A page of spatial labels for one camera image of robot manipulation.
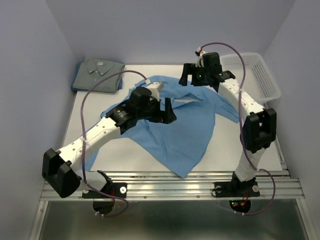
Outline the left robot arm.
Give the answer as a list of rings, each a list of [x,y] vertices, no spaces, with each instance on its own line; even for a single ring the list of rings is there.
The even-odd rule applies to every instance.
[[[55,192],[66,198],[86,185],[100,197],[109,197],[112,180],[103,171],[86,171],[85,161],[109,141],[133,128],[139,120],[170,124],[177,117],[171,99],[164,100],[161,110],[160,92],[164,85],[154,82],[135,88],[129,98],[109,110],[101,120],[81,137],[58,150],[48,149],[43,155],[42,177]]]

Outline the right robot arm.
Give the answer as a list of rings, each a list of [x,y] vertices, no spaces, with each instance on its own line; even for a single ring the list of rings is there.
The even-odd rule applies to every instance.
[[[224,71],[217,52],[195,51],[196,63],[185,63],[179,84],[187,85],[191,76],[193,86],[209,86],[227,99],[238,111],[240,142],[243,148],[239,163],[231,181],[215,182],[212,195],[216,198],[240,198],[260,196],[256,172],[258,165],[271,143],[276,139],[277,113],[265,108],[243,90],[229,70]]]

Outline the light blue long sleeve shirt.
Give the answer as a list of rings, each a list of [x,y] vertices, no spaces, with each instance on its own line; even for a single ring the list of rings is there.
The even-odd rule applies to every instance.
[[[160,99],[171,99],[177,119],[170,124],[139,120],[118,139],[104,145],[89,157],[86,170],[106,170],[107,164],[122,164],[144,149],[160,164],[181,178],[202,160],[213,136],[216,115],[234,123],[239,122],[238,111],[220,94],[205,86],[182,86],[179,79],[153,75],[153,82],[164,84]]]

